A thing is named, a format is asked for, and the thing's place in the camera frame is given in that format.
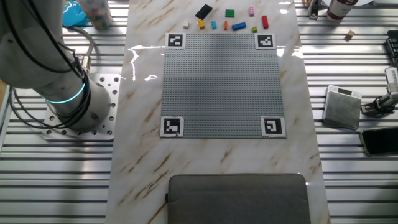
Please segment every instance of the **green lego brick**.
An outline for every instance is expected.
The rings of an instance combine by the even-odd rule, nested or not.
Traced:
[[[225,17],[234,18],[235,10],[234,9],[225,9]]]

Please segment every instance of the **red lego brick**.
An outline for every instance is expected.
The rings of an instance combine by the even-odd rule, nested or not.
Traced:
[[[261,16],[261,20],[262,20],[262,26],[264,29],[268,29],[268,19],[267,16]]]

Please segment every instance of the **gray pad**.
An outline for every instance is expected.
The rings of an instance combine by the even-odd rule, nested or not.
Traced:
[[[183,138],[269,138],[261,117],[284,117],[277,51],[254,34],[186,34],[165,49],[161,116],[183,117]]]
[[[310,224],[300,174],[175,175],[168,224]]]

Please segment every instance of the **gray lego baseplate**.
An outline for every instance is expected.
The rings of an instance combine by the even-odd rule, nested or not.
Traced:
[[[260,35],[166,35],[161,137],[286,138],[275,35]]]

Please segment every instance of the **blue led ring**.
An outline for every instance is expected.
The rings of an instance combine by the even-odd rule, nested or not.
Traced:
[[[69,98],[69,99],[67,99],[67,100],[64,100],[64,101],[54,102],[54,101],[46,100],[45,98],[44,98],[44,99],[45,99],[47,102],[49,102],[49,103],[66,103],[66,102],[69,102],[69,101],[75,99],[78,95],[80,95],[80,93],[85,89],[85,86],[86,86],[86,83],[83,83],[83,86],[81,87],[80,91],[79,91],[78,93],[76,93],[75,96],[73,96],[73,97],[71,97],[71,98]]]

